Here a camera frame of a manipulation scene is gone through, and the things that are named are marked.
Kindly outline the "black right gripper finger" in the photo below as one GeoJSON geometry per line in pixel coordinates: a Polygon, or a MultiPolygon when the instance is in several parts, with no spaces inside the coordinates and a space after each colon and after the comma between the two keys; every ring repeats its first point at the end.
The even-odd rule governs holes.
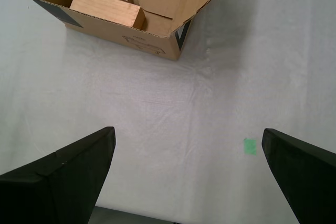
{"type": "Polygon", "coordinates": [[[335,153],[265,129],[268,166],[299,223],[335,223],[335,153]]]}
{"type": "Polygon", "coordinates": [[[1,223],[88,223],[115,144],[114,127],[105,127],[2,174],[1,223]]]}

